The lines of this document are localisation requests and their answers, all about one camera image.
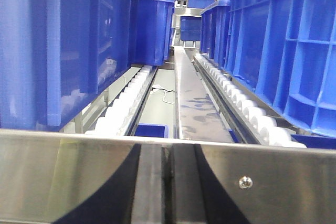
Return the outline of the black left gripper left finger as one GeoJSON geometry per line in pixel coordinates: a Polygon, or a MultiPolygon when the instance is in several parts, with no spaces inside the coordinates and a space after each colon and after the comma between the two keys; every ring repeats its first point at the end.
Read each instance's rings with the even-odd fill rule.
{"type": "Polygon", "coordinates": [[[136,144],[115,173],[56,223],[164,223],[164,153],[136,144]]]}

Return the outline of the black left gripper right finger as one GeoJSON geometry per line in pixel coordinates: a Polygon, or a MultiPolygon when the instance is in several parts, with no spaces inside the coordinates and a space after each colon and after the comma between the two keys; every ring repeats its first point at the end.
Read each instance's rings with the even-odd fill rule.
{"type": "Polygon", "coordinates": [[[249,223],[220,184],[199,144],[174,144],[172,223],[249,223]]]}

